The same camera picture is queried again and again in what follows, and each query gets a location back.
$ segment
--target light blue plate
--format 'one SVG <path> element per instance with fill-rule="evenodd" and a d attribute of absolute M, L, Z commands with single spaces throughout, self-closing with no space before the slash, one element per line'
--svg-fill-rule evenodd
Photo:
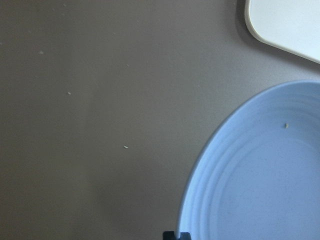
<path fill-rule="evenodd" d="M 192 240 L 320 239 L 320 83 L 272 87 L 215 132 L 186 186 Z"/>

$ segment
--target gray table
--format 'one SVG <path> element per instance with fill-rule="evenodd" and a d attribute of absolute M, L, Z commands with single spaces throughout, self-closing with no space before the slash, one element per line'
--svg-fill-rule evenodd
<path fill-rule="evenodd" d="M 0 239 L 174 230 L 222 120 L 267 87 L 320 79 L 255 40 L 243 12 L 244 0 L 3 1 Z"/>

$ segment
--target black object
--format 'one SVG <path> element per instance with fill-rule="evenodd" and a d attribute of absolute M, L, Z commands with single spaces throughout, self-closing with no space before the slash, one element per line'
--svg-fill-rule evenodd
<path fill-rule="evenodd" d="M 191 235 L 189 232 L 181 232 L 180 238 L 177 239 L 174 231 L 164 231 L 162 240 L 191 240 Z"/>

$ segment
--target plate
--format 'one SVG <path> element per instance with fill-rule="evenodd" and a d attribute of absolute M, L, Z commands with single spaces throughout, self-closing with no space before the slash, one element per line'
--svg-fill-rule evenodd
<path fill-rule="evenodd" d="M 216 130 L 180 207 L 192 240 L 320 239 L 320 83 L 254 96 Z"/>
<path fill-rule="evenodd" d="M 319 0 L 246 0 L 244 16 L 259 41 L 320 63 Z"/>

